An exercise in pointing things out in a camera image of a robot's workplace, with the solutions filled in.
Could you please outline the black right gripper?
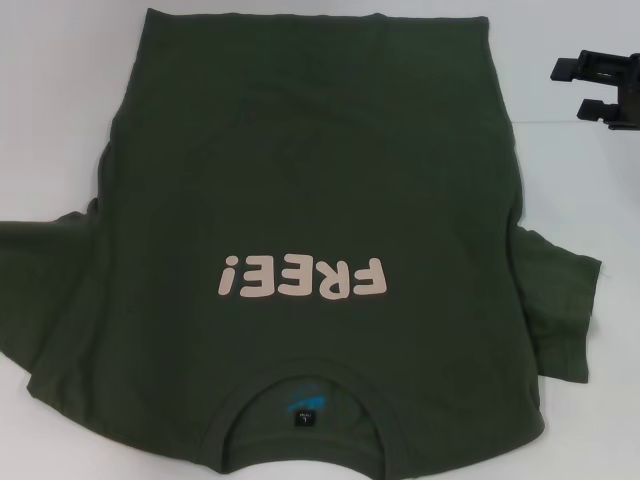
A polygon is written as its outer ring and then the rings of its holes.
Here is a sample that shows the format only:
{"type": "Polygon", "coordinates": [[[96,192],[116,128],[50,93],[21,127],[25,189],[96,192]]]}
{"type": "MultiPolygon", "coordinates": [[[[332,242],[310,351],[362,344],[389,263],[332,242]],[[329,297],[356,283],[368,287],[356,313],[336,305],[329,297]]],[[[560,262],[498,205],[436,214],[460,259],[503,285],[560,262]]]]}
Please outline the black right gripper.
{"type": "Polygon", "coordinates": [[[640,131],[640,53],[624,57],[582,50],[577,58],[559,58],[550,79],[616,84],[618,104],[584,99],[576,114],[579,120],[608,125],[610,130],[640,131]]]}

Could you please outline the dark green FREE t-shirt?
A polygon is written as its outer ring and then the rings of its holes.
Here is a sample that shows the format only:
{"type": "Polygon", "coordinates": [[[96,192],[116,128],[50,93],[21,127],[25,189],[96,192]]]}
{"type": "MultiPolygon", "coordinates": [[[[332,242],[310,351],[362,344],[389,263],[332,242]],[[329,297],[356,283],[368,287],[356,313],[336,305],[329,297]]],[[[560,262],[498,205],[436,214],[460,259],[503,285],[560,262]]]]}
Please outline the dark green FREE t-shirt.
{"type": "Polygon", "coordinates": [[[149,10],[97,196],[0,222],[0,353],[221,474],[465,467],[588,379],[600,264],[522,210],[487,18],[149,10]]]}

